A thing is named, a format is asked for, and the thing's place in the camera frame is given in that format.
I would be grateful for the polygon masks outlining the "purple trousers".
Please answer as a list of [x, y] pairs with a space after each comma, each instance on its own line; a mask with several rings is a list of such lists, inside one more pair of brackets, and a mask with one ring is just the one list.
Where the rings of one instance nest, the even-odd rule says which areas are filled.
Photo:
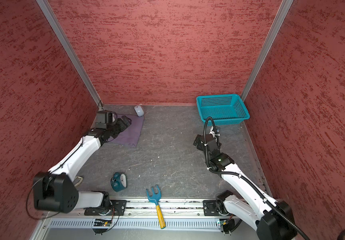
[[122, 145], [129, 148], [135, 148], [141, 136], [141, 131], [145, 117], [138, 117], [137, 115], [126, 115], [132, 120], [131, 125], [115, 139], [110, 138], [109, 143]]

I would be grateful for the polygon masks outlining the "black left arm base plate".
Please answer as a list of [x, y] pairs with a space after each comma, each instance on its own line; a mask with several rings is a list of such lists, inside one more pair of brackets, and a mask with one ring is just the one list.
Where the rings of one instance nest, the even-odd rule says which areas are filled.
[[111, 200], [110, 207], [107, 210], [99, 208], [86, 208], [85, 216], [98, 216], [98, 217], [109, 217], [112, 215], [123, 216], [127, 205], [126, 200]]

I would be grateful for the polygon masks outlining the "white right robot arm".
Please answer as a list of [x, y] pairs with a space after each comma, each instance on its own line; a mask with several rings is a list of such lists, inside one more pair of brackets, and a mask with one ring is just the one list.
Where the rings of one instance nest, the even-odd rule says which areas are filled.
[[228, 182], [242, 197], [226, 191], [218, 199], [223, 208], [256, 231], [260, 240], [293, 240], [297, 231], [294, 217], [286, 202], [280, 202], [254, 184], [211, 135], [197, 135], [193, 145], [205, 155], [208, 170]]

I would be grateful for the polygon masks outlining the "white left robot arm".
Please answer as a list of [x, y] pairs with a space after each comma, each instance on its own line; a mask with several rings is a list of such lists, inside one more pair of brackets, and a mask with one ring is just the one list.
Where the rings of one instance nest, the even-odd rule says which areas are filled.
[[89, 209], [101, 216], [112, 214], [114, 210], [107, 192], [80, 192], [74, 180], [94, 152], [104, 143], [116, 139], [131, 124], [132, 120], [127, 116], [118, 117], [111, 111], [98, 112], [95, 127], [88, 130], [55, 166], [35, 175], [32, 187], [34, 208], [64, 214], [75, 209]]

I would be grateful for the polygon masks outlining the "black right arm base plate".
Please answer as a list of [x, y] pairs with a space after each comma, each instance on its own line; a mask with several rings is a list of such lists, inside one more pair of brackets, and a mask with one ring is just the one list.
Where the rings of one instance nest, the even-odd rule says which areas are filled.
[[219, 216], [216, 200], [204, 200], [203, 213], [206, 217]]

